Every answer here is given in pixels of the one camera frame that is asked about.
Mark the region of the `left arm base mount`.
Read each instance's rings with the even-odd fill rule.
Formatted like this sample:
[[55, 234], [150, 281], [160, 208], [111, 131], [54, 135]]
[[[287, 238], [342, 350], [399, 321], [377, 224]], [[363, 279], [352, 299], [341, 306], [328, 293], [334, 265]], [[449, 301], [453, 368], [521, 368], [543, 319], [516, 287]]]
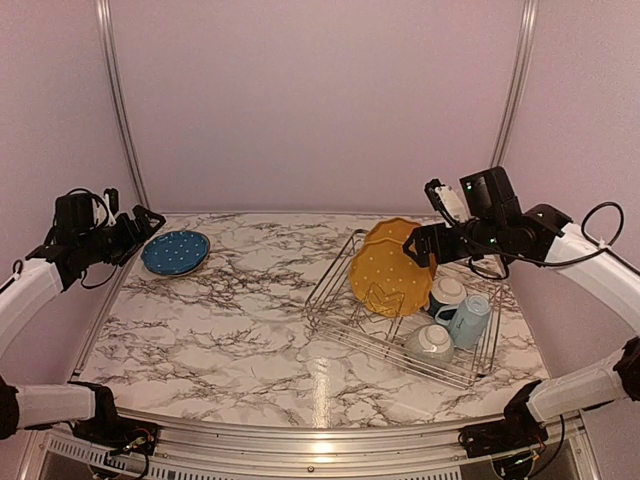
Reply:
[[72, 427], [76, 438], [115, 450], [116, 454], [144, 453], [151, 456], [156, 448], [160, 427], [153, 422], [121, 418], [113, 425], [95, 419], [78, 421]]

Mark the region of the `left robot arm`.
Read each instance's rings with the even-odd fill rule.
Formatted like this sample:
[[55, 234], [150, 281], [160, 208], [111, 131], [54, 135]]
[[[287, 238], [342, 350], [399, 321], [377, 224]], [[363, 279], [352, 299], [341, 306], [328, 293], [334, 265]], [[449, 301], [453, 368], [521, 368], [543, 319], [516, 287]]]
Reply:
[[[141, 205], [120, 212], [115, 188], [103, 194], [75, 188], [58, 197], [43, 243], [13, 263], [1, 286], [1, 347], [7, 349], [46, 304], [83, 280], [91, 266], [125, 266], [165, 222], [163, 215]], [[3, 439], [66, 422], [74, 434], [106, 445], [119, 444], [132, 428], [118, 415], [106, 386], [1, 384]]]

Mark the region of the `blue polka dot plate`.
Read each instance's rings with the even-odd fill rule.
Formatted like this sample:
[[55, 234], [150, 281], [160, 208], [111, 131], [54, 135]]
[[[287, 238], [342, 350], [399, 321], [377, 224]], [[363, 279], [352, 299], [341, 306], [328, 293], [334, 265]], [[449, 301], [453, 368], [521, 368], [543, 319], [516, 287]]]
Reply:
[[208, 237], [192, 230], [170, 231], [151, 240], [141, 254], [145, 265], [154, 263], [200, 262], [210, 252]]

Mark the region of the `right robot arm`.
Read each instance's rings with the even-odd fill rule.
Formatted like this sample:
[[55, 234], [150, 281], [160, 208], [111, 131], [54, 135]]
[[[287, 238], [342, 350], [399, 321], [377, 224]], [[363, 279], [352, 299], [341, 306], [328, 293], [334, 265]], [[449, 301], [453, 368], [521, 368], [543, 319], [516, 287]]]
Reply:
[[[453, 214], [460, 199], [446, 195], [433, 179], [425, 194], [442, 222], [415, 228], [403, 244], [418, 266], [494, 255], [509, 264], [526, 262], [572, 280], [607, 306], [634, 331], [639, 329], [639, 271], [611, 248], [589, 236], [584, 225], [548, 204], [520, 207], [506, 170], [493, 167], [461, 178], [470, 216]], [[639, 398], [639, 339], [633, 337], [609, 357], [559, 378], [532, 382], [506, 405], [495, 438], [515, 448], [535, 428], [567, 412], [590, 410]]]

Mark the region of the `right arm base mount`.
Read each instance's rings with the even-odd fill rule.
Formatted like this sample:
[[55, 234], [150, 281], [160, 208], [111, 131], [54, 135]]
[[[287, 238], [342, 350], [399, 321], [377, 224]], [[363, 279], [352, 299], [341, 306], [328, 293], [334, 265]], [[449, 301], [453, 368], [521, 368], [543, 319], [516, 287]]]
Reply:
[[458, 443], [468, 458], [494, 455], [538, 444], [548, 439], [548, 433], [540, 424], [522, 419], [501, 419], [463, 427]]

